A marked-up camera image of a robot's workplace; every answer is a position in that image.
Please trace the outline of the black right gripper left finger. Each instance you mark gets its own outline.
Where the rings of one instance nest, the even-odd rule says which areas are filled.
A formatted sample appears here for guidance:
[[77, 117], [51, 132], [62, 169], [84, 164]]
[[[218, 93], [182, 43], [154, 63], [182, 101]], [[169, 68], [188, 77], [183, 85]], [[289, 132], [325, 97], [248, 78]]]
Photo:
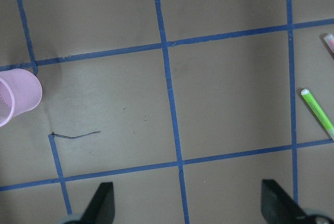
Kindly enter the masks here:
[[115, 218], [112, 182], [101, 183], [81, 217], [81, 223], [109, 223]]

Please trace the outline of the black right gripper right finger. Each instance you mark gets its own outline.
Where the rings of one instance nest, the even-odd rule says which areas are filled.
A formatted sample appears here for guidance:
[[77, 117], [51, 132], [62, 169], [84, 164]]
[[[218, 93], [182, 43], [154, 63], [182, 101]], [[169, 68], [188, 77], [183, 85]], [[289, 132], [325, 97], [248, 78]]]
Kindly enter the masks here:
[[261, 214], [266, 223], [303, 223], [307, 214], [273, 179], [261, 182]]

